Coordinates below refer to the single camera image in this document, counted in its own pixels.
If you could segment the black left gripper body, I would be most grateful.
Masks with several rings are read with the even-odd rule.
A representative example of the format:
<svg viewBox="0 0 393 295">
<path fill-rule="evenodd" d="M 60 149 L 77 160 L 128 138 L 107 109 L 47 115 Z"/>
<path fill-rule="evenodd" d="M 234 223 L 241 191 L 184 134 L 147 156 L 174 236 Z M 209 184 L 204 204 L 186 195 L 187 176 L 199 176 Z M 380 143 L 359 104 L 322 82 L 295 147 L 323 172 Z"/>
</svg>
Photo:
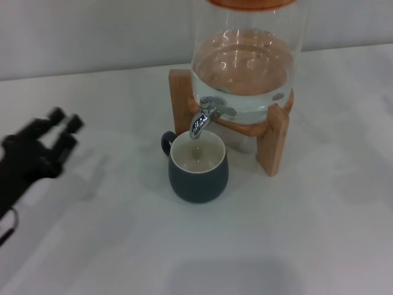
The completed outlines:
<svg viewBox="0 0 393 295">
<path fill-rule="evenodd" d="M 4 149 L 1 159 L 1 216 L 4 216 L 36 181 L 59 177 L 63 166 L 49 159 L 50 150 L 38 140 L 9 135 L 3 139 L 1 146 Z"/>
</svg>

